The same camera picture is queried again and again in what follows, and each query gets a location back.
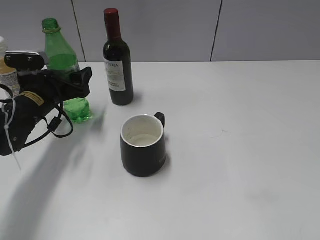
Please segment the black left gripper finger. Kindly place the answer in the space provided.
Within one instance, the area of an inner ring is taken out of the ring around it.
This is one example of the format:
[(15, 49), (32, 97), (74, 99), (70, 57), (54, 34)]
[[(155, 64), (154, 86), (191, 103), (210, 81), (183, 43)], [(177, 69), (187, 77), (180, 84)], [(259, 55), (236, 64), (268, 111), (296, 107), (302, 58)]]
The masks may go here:
[(89, 82), (93, 75), (91, 67), (69, 73), (62, 70), (55, 70), (53, 75), (58, 82), (63, 101), (76, 98), (83, 99), (91, 93), (89, 87)]

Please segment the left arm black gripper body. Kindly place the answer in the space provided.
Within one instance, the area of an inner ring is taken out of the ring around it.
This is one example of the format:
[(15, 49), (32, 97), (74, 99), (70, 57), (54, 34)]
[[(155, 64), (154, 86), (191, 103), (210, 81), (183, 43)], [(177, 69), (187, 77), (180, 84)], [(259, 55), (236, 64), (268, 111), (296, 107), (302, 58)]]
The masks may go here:
[(18, 73), (20, 85), (17, 96), (18, 108), (54, 108), (63, 107), (65, 97), (64, 81), (49, 70)]

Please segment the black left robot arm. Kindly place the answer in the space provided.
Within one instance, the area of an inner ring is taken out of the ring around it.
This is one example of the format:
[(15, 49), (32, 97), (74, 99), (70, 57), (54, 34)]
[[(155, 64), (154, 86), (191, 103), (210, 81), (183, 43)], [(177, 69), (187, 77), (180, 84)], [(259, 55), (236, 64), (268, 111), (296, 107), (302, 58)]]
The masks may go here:
[[(0, 109), (0, 155), (8, 156), (13, 152), (29, 147), (57, 130), (62, 122), (62, 93), (59, 79), (49, 70), (19, 78), (20, 92), (13, 99), (1, 100)], [(47, 123), (47, 131), (37, 139), (27, 143), (35, 126), (52, 110), (58, 116)]]

